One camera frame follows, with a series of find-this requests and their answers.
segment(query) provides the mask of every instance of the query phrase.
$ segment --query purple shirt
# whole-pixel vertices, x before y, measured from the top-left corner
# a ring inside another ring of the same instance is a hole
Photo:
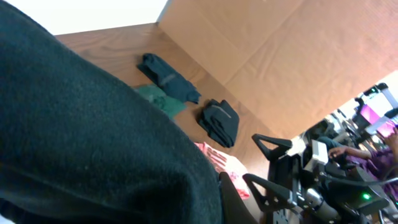
[[[384,174],[392,167],[394,162],[394,155],[392,154],[392,150],[387,148],[381,151],[373,151],[371,152],[372,158],[368,160],[364,160],[354,156],[347,156],[347,160],[353,163],[359,164],[359,166],[366,170],[368,174],[373,176],[375,179],[381,179]],[[391,177],[395,177],[395,171],[391,172],[391,174],[387,177],[388,179]],[[397,182],[393,182],[391,184],[386,184],[383,186],[385,193],[392,194],[396,200],[398,200],[398,184]]]

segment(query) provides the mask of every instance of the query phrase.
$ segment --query hand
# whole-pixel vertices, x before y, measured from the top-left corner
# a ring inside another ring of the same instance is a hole
[[[334,147],[333,149],[330,149],[328,154],[330,159],[334,157],[338,157],[340,155],[343,155],[347,151],[347,147],[341,146],[341,147]]]
[[[394,133],[385,138],[384,142],[392,151],[398,150],[398,129],[394,128]]]

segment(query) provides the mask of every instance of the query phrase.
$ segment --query dark green fabric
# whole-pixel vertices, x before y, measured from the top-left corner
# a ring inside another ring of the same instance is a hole
[[[135,88],[135,90],[147,101],[156,106],[156,108],[167,114],[169,118],[173,118],[187,107],[181,101],[167,96],[166,93],[155,84],[143,85]]]
[[[227,101],[219,103],[210,100],[202,111],[198,123],[218,144],[224,147],[234,146],[238,134],[239,116]]]
[[[159,86],[168,96],[181,102],[191,101],[198,104],[201,94],[181,74],[156,54],[144,54],[142,63],[137,65],[148,78]]]
[[[164,113],[0,1],[3,216],[220,223],[215,174]]]

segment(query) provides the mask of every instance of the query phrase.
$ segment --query pink plastic bag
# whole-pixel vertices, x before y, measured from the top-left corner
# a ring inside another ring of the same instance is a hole
[[[248,186],[242,178],[244,174],[247,174],[248,170],[236,157],[213,149],[205,142],[195,144],[214,165],[218,173],[226,172],[229,175],[239,196],[241,196],[243,200],[250,197]]]

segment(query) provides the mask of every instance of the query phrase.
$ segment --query green light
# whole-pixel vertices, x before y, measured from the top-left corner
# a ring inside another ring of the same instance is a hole
[[[369,200],[371,198],[371,196],[367,193],[362,194],[362,198],[365,200]]]

